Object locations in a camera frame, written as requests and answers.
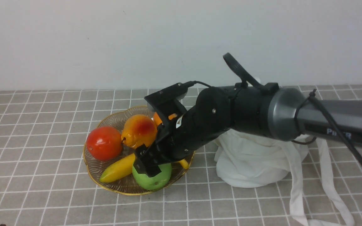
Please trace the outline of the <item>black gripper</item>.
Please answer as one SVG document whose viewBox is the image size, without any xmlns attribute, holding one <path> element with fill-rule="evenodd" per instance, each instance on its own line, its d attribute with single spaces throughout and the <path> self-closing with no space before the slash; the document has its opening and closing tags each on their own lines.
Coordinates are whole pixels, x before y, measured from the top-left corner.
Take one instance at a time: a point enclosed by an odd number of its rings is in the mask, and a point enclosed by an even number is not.
<svg viewBox="0 0 362 226">
<path fill-rule="evenodd" d="M 231 125 L 233 86 L 211 87 L 200 92 L 191 109 L 159 126 L 155 144 L 135 149 L 133 167 L 139 174 L 154 177 L 159 166 L 186 158 L 217 138 Z"/>
</svg>

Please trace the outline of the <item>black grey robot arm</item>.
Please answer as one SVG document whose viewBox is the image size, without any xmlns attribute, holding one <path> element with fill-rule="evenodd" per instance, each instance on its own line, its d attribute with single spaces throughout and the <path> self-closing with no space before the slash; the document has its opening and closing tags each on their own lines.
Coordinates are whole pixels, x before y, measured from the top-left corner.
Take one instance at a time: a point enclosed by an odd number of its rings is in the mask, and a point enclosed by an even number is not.
<svg viewBox="0 0 362 226">
<path fill-rule="evenodd" d="M 138 173 L 156 176 L 159 165 L 184 159 L 227 130 L 290 142 L 310 135 L 345 143 L 362 166 L 362 100 L 318 100 L 294 88 L 210 87 L 191 109 L 177 102 L 171 88 L 145 97 L 162 119 L 156 140 L 137 153 Z"/>
</svg>

